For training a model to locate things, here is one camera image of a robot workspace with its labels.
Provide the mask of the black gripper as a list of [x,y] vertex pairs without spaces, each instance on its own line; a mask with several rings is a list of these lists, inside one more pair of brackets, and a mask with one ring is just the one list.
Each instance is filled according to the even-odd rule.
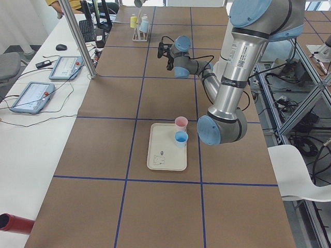
[[163,42],[160,42],[158,45],[157,58],[161,58],[162,56],[168,58],[167,70],[173,69],[174,57],[171,48],[171,44],[164,44]]

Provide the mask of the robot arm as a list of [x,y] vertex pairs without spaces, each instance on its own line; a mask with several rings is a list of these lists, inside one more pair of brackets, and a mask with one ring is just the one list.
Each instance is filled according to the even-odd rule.
[[199,118],[197,131],[208,145],[231,143],[247,132],[238,104],[248,79],[268,43],[298,37],[304,28],[304,1],[234,1],[229,14],[224,57],[215,65],[189,55],[191,41],[179,36],[173,44],[159,43],[158,57],[177,78],[196,75],[212,105]]

